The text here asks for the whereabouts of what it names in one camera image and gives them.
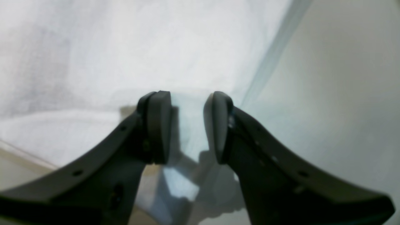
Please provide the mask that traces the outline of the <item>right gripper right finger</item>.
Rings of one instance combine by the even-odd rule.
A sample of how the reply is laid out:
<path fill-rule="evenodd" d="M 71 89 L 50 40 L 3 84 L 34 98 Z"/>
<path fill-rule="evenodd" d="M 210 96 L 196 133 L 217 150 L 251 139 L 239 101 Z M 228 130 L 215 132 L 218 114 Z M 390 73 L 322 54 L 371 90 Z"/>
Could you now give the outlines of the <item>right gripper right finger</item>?
<path fill-rule="evenodd" d="M 238 176 L 252 225 L 382 225 L 391 198 L 348 183 L 290 151 L 225 93 L 204 105 L 209 149 Z"/>

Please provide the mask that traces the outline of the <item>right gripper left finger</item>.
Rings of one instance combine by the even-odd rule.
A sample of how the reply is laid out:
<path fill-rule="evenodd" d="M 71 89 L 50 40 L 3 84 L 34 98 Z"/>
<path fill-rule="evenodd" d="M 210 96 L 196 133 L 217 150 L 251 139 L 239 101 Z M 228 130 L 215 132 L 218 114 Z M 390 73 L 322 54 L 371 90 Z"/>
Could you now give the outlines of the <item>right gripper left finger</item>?
<path fill-rule="evenodd" d="M 150 92 L 102 142 L 58 170 L 1 192 L 17 225 L 126 225 L 146 165 L 168 161 L 171 94 Z"/>

